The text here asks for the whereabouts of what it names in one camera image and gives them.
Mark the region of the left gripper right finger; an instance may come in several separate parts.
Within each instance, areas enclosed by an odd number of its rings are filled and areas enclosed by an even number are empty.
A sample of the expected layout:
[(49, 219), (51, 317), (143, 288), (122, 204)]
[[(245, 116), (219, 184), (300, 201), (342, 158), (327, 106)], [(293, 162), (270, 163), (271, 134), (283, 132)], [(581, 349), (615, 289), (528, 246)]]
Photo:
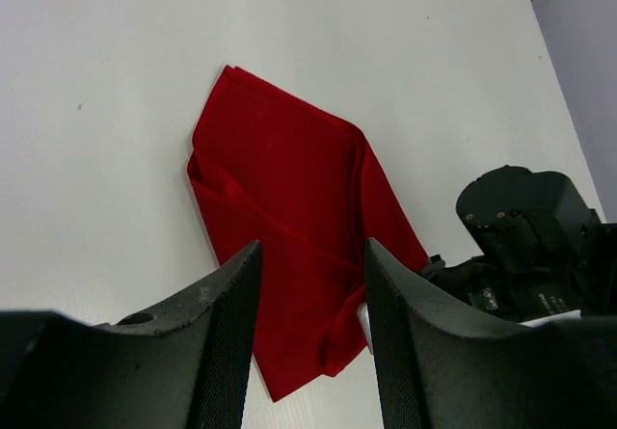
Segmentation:
[(475, 309), (369, 239), (364, 273), (388, 428), (612, 428), (616, 322), (529, 328)]

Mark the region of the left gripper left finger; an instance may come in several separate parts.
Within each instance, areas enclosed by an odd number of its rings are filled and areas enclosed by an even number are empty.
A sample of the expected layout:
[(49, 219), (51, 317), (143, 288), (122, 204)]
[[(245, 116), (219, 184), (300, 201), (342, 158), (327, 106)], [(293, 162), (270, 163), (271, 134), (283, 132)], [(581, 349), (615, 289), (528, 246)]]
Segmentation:
[(5, 428), (238, 428), (262, 274), (252, 242), (213, 273), (117, 324), (1, 315)]

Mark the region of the red cloth napkin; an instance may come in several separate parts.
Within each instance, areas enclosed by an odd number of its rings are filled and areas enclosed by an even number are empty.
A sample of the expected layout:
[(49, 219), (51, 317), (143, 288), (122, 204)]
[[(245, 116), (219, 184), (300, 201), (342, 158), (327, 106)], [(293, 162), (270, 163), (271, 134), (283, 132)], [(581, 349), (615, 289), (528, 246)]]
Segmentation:
[(254, 354), (273, 400), (335, 376), (365, 347), (365, 241), (413, 271), (427, 253), (363, 133), (241, 67), (225, 67), (187, 174), (214, 253), (263, 250)]

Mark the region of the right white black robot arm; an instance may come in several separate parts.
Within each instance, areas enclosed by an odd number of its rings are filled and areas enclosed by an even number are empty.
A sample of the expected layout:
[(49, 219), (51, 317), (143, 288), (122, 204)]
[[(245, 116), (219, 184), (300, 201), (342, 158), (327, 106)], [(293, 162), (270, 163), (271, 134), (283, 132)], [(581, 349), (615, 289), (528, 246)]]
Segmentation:
[(420, 275), (493, 316), (528, 322), (577, 310), (616, 312), (616, 226), (559, 172), (503, 166), (469, 184), (456, 212), (481, 255)]

